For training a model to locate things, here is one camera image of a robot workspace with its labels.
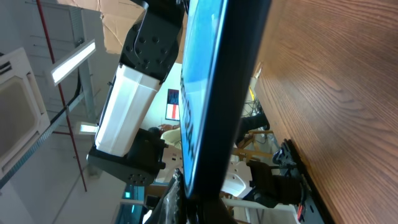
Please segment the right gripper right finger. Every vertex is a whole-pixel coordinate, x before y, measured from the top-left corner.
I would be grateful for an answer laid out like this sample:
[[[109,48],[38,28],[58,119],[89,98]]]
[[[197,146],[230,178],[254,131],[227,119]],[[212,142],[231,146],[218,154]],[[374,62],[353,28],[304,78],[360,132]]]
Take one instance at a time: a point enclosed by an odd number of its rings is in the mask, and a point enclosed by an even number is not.
[[[189,200],[187,218],[195,224],[237,224],[220,198]]]

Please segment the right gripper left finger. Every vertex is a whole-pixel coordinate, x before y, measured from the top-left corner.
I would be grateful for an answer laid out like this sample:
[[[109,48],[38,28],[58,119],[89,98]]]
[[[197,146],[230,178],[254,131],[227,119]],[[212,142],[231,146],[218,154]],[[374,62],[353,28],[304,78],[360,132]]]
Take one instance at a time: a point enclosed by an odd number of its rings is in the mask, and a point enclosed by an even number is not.
[[[155,209],[144,224],[186,224],[186,196],[183,174],[176,168],[167,191],[160,198]]]

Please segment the blue Samsung Galaxy smartphone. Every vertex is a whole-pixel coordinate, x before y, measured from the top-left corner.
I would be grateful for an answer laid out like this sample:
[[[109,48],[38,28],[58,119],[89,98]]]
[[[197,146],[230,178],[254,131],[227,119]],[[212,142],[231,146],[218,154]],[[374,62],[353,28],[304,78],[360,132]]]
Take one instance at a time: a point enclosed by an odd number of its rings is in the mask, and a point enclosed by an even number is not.
[[[179,103],[189,199],[221,190],[270,8],[260,0],[190,2]]]

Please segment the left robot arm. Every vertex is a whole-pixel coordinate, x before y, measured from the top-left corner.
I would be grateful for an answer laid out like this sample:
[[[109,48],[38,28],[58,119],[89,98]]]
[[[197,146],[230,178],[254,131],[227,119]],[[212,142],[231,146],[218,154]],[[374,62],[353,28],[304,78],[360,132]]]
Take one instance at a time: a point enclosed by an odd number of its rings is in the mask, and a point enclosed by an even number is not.
[[[181,1],[137,1],[144,12],[129,29],[86,160],[136,186],[166,167],[167,145],[142,121],[177,59],[186,7]]]

